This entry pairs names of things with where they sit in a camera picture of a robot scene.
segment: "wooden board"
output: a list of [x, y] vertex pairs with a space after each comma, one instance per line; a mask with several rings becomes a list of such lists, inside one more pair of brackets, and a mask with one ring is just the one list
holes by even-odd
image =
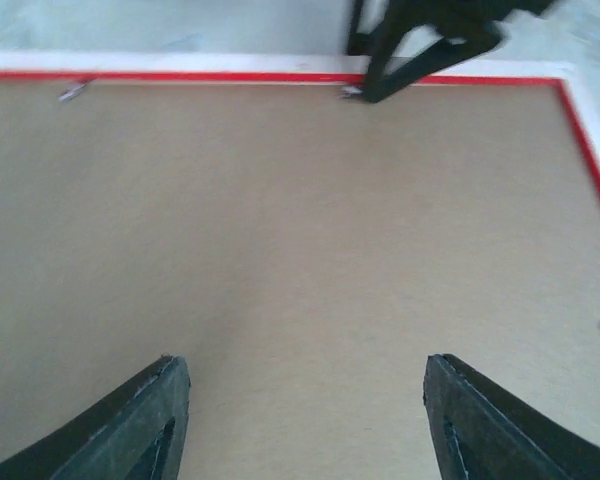
[[183, 479], [437, 478], [427, 355], [600, 445], [600, 204], [550, 87], [0, 84], [0, 460], [162, 353]]

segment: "red edge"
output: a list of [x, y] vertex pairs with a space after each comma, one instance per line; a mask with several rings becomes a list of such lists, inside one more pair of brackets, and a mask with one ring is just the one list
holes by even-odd
[[[119, 80], [142, 82], [210, 82], [210, 83], [352, 83], [362, 82], [362, 75], [348, 73], [253, 73], [253, 72], [81, 72], [81, 71], [11, 71], [0, 70], [0, 81], [91, 81]], [[476, 77], [435, 75], [422, 79], [423, 85], [504, 85], [553, 86], [558, 91], [580, 151], [600, 196], [600, 165], [586, 128], [567, 92], [562, 79], [552, 77]]]

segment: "black clamp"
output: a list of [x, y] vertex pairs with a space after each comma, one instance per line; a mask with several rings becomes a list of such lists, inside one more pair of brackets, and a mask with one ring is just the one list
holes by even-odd
[[[364, 83], [345, 90], [378, 103], [423, 77], [497, 48], [505, 39], [496, 22], [514, 10], [542, 15], [558, 0], [388, 0], [384, 18], [370, 33], [358, 31], [365, 0], [353, 0], [347, 55], [368, 55]], [[411, 30], [430, 25], [442, 37], [422, 53], [385, 74], [395, 50]]]

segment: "white border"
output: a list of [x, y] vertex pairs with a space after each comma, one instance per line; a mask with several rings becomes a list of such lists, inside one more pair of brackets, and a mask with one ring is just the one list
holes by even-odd
[[[92, 53], [0, 51], [0, 72], [11, 73], [321, 73], [358, 74], [363, 58], [249, 54]], [[473, 60], [437, 75], [457, 77], [558, 78], [566, 86], [600, 168], [600, 115], [583, 76], [569, 63]]]

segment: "brown board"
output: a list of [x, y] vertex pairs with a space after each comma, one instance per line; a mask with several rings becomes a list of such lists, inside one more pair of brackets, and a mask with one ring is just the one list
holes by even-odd
[[600, 202], [550, 87], [0, 83], [0, 461], [163, 353], [180, 478], [437, 478], [449, 352], [600, 446]]

